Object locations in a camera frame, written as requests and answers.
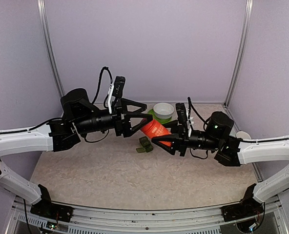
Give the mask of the red cylindrical container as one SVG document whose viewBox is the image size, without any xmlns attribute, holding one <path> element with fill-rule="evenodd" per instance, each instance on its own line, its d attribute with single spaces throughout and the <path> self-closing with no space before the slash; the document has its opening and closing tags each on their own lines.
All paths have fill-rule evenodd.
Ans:
<svg viewBox="0 0 289 234">
<path fill-rule="evenodd" d="M 149 139 L 152 139 L 154 137 L 161 137 L 161 136 L 166 136 L 170 135 L 171 132 L 164 127 L 160 122 L 157 120 L 152 120 L 145 126 L 141 128 L 141 131 L 147 136 Z"/>
</svg>

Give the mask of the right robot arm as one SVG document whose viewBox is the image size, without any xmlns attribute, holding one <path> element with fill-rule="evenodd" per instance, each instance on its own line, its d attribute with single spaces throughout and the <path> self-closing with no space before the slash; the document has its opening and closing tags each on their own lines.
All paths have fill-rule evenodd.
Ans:
<svg viewBox="0 0 289 234">
<path fill-rule="evenodd" d="M 152 143 L 174 155 L 184 156 L 187 149 L 215 152 L 215 160 L 227 167 L 255 162 L 288 161 L 289 135 L 267 139 L 244 140 L 230 135 L 234 122 L 223 112 L 214 112 L 207 119 L 204 131 L 190 130 L 183 115 L 175 121 L 177 132 L 152 138 Z M 249 186 L 238 205 L 242 216 L 249 216 L 257 205 L 289 189 L 288 165 L 268 179 Z"/>
</svg>

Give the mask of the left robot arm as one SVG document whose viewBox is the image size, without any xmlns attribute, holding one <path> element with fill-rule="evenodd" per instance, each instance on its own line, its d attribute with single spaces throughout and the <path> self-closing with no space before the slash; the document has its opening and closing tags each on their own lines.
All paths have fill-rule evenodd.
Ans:
<svg viewBox="0 0 289 234">
<path fill-rule="evenodd" d="M 117 136 L 130 137 L 153 120 L 145 114 L 147 106 L 125 98 L 113 108 L 99 109 L 89 101 L 84 88 L 77 88 L 61 98 L 63 116 L 34 127 L 0 130 L 0 186 L 37 207 L 45 216 L 56 211 L 48 190 L 12 171 L 1 157 L 27 152 L 66 151 L 80 143 L 89 133 L 110 129 Z"/>
</svg>

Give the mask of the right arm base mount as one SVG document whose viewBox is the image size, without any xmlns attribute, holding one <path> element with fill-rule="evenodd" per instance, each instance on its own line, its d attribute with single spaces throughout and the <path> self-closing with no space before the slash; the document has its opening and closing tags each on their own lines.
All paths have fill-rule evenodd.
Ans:
<svg viewBox="0 0 289 234">
<path fill-rule="evenodd" d="M 264 212 L 265 208 L 263 203 L 253 198 L 253 190 L 256 185 L 257 184 L 254 183 L 247 188 L 244 197 L 239 203 L 226 205 L 221 208 L 224 222 L 234 221 Z"/>
</svg>

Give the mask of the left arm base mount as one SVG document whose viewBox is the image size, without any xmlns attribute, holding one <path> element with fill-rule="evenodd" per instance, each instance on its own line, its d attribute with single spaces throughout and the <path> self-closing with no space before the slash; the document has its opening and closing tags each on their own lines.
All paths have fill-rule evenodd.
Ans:
<svg viewBox="0 0 289 234">
<path fill-rule="evenodd" d="M 48 190 L 38 185 L 41 192 L 41 199 L 36 204 L 33 204 L 30 209 L 30 213 L 54 219 L 56 221 L 70 222 L 74 208 L 71 206 L 61 205 L 53 203 Z"/>
</svg>

